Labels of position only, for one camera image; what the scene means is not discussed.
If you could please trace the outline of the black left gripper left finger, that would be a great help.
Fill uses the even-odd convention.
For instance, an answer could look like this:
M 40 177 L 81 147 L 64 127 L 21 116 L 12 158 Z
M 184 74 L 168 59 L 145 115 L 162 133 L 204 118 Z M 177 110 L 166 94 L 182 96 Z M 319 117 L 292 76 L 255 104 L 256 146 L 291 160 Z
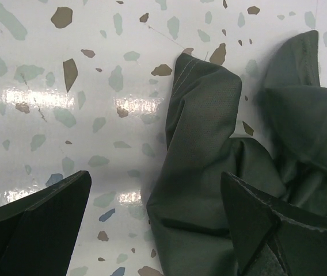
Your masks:
M 0 275 L 66 275 L 92 179 L 75 174 L 0 207 Z

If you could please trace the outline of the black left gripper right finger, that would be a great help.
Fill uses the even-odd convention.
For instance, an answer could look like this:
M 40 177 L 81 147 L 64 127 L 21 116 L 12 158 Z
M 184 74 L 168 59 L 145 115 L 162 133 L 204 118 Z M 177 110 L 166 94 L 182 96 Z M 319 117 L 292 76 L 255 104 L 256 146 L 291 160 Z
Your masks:
M 228 172 L 220 187 L 240 275 L 327 275 L 327 217 Z

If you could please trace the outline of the grey t shirt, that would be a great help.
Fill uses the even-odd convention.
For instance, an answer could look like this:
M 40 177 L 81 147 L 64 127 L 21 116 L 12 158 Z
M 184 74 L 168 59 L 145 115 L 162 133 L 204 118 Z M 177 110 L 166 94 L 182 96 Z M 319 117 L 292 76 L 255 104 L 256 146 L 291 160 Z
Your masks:
M 165 275 L 240 275 L 221 194 L 221 175 L 327 217 L 327 88 L 318 74 L 318 32 L 288 39 L 261 90 L 275 155 L 235 137 L 242 82 L 186 53 L 175 64 L 166 119 L 167 155 L 147 202 Z

